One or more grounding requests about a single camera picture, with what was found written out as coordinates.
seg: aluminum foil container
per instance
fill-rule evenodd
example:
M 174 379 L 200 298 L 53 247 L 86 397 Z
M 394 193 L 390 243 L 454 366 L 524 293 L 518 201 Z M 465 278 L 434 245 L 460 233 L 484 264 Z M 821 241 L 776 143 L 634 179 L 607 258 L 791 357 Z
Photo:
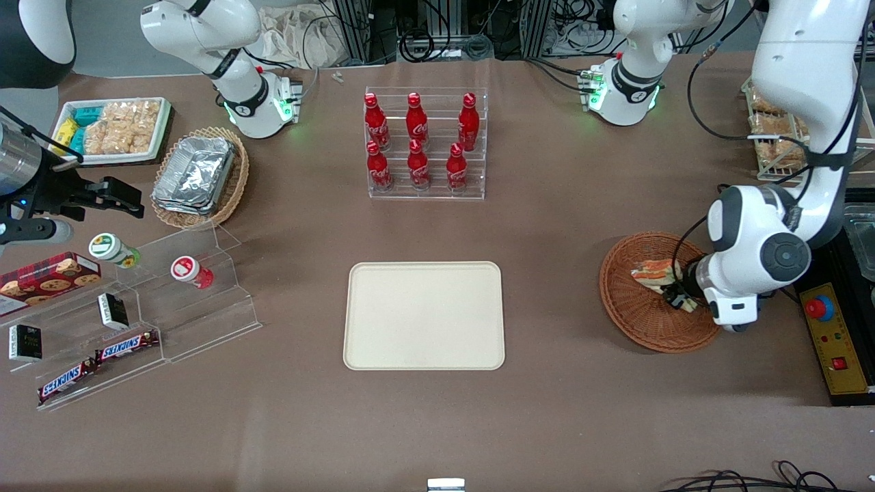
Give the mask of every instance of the aluminum foil container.
M 188 137 L 173 151 L 151 198 L 166 210 L 211 214 L 228 180 L 234 145 L 224 138 Z

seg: wicker basket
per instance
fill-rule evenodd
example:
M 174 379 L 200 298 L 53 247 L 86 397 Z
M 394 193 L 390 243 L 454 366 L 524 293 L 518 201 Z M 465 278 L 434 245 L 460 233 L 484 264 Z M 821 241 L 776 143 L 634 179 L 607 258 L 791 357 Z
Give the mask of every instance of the wicker basket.
M 711 312 L 698 307 L 693 313 L 675 309 L 632 278 L 644 260 L 671 258 L 680 237 L 662 232 L 630 235 L 611 248 L 598 275 L 602 302 L 611 320 L 636 343 L 658 352 L 680 354 L 711 343 L 720 332 Z M 684 242 L 677 254 L 683 266 L 702 251 Z
M 222 191 L 221 197 L 219 198 L 219 206 L 216 208 L 215 213 L 213 213 L 212 215 L 196 215 L 183 214 L 181 212 L 172 212 L 170 210 L 164 210 L 163 208 L 159 207 L 155 203 L 155 201 L 152 202 L 152 208 L 155 209 L 155 214 L 158 216 L 159 219 L 161 219 L 163 223 L 178 228 L 190 228 L 209 220 L 212 220 L 213 223 L 221 224 L 226 221 L 228 217 L 231 216 L 231 214 L 237 208 L 237 205 L 240 204 L 240 199 L 243 197 L 243 188 L 246 187 L 246 179 L 249 177 L 249 156 L 246 154 L 246 149 L 243 147 L 243 142 L 241 142 L 240 138 L 236 136 L 231 130 L 209 127 L 201 130 L 195 130 L 183 138 L 186 137 L 222 137 L 225 138 L 227 141 L 232 142 L 236 147 L 234 160 L 231 162 L 231 172 L 227 176 L 225 189 Z M 167 162 L 170 160 L 170 156 L 173 155 L 174 151 L 176 151 L 176 148 L 181 141 L 182 138 L 180 138 L 176 142 L 176 144 L 173 144 L 171 149 L 164 155 L 164 160 L 161 161 L 161 167 L 158 168 L 158 174 L 155 178 L 155 184 L 157 184 L 158 180 L 161 179 L 161 175 L 164 174 L 164 171 L 167 168 Z

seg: red bottle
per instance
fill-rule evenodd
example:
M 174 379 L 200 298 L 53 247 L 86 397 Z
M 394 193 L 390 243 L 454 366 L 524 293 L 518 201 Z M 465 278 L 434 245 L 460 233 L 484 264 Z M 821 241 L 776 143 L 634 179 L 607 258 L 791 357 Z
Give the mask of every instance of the red bottle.
M 462 155 L 462 145 L 450 147 L 450 158 L 446 161 L 446 182 L 453 194 L 462 193 L 467 185 L 468 162 Z
M 424 192 L 431 187 L 429 178 L 429 159 L 423 154 L 423 145 L 419 140 L 410 140 L 410 155 L 407 157 L 407 167 L 410 168 L 410 180 L 413 189 Z
M 389 122 L 380 105 L 377 104 L 377 96 L 373 92 L 365 94 L 365 124 L 371 139 L 380 145 L 381 151 L 387 151 L 391 145 Z
M 425 149 L 429 144 L 429 118 L 421 103 L 418 93 L 411 92 L 407 96 L 407 134 L 411 140 L 419 140 Z
M 380 152 L 380 145 L 371 140 L 367 143 L 367 171 L 374 183 L 374 190 L 386 193 L 392 189 L 392 175 L 389 173 L 389 163 L 386 156 Z
M 458 141 L 462 150 L 470 152 L 477 145 L 477 132 L 480 131 L 480 115 L 477 114 L 477 96 L 469 92 L 462 97 L 462 112 L 458 114 Z

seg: blue package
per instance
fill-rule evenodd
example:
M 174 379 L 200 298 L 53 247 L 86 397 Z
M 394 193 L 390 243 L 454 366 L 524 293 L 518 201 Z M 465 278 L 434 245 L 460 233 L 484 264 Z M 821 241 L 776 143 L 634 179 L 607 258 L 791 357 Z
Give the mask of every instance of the blue package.
M 70 148 L 80 154 L 85 152 L 85 129 L 79 128 L 73 134 L 73 140 L 70 140 Z
M 73 112 L 73 120 L 79 126 L 88 126 L 91 123 L 96 122 L 101 117 L 101 112 L 103 108 L 100 106 L 93 106 L 91 108 L 78 108 Z

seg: table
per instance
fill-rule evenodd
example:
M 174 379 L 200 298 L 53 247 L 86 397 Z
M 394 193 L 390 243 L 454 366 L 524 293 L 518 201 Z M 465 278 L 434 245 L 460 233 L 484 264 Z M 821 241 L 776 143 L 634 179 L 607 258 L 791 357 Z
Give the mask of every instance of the table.
M 0 483 L 10 490 L 657 490 L 713 468 L 774 478 L 793 460 L 845 488 L 875 473 L 872 408 L 828 408 L 800 310 L 779 296 L 745 334 L 686 355 L 639 348 L 608 319 L 597 275 L 622 236 L 683 232 L 717 196 L 753 183 L 753 150 L 699 129 L 678 56 L 644 122 L 612 127 L 522 62 L 325 71 L 301 123 L 244 139 L 246 194 L 226 222 L 264 328 L 56 412 L 0 371 Z M 750 53 L 700 70 L 696 107 L 746 130 L 737 97 Z M 594 59 L 566 61 L 587 67 Z M 483 86 L 490 96 L 482 203 L 371 201 L 361 96 L 373 86 Z M 228 126 L 203 76 L 70 77 L 61 100 L 161 95 L 171 138 Z M 147 192 L 154 166 L 87 170 Z M 68 245 L 9 248 L 5 271 L 106 230 L 142 244 L 173 232 L 92 211 Z M 707 245 L 704 230 L 692 239 Z M 354 372 L 341 360 L 349 269 L 364 261 L 491 260 L 502 270 L 507 360 L 492 372 Z

